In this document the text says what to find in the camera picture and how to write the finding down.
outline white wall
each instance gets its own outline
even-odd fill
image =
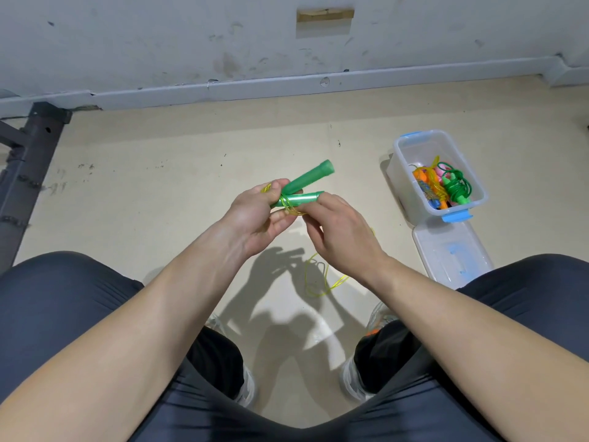
[[[349,35],[296,39],[297,8],[337,6],[356,9]],[[0,89],[106,92],[567,52],[589,64],[589,36],[576,36],[587,12],[589,0],[3,0]]]

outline gray pants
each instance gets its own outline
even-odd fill
[[[38,256],[3,274],[0,401],[142,287],[87,256],[69,252]],[[589,360],[588,263],[554,254],[534,256],[485,274],[460,291]],[[218,345],[229,344],[215,334],[205,336],[195,342],[131,440],[501,440],[423,348],[369,402],[317,427],[296,429],[271,422],[228,398],[243,381],[241,361],[214,356],[212,361],[203,360]],[[222,364],[225,370],[207,369],[207,363]],[[370,374],[366,369],[363,377]]]

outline foot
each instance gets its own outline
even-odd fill
[[[366,326],[366,336],[378,333],[380,329],[396,319],[399,318],[383,302],[379,302],[372,311],[368,326]],[[365,402],[375,395],[367,392],[364,388],[353,356],[348,358],[343,364],[342,370],[339,373],[339,382],[342,390],[346,394],[360,402]]]
[[[223,336],[227,336],[225,333],[225,327],[221,322],[221,319],[215,315],[214,313],[207,319],[205,326],[209,329],[212,329]],[[233,399],[234,402],[243,406],[244,408],[249,408],[252,404],[254,399],[256,398],[256,382],[254,381],[254,376],[252,372],[247,368],[247,366],[243,365],[243,385],[237,394],[237,397]]]

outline tile floor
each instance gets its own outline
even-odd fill
[[[360,210],[384,249],[423,271],[383,176],[394,140],[449,132],[490,193],[472,225],[495,266],[559,252],[589,260],[589,87],[538,78],[78,112],[67,126],[17,261],[89,254],[148,282],[244,189],[326,158],[313,188]],[[217,312],[259,381],[256,411],[295,427],[351,409],[337,368],[376,298],[350,281],[310,299],[302,221],[239,271]],[[330,279],[339,274],[330,272]]]

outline metal bar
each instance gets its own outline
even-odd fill
[[[26,146],[29,143],[29,137],[19,129],[0,121],[0,142],[10,148],[15,148]]]
[[[11,147],[0,174],[0,273],[17,257],[55,147],[71,112],[34,103],[22,131],[0,122],[0,142]]]

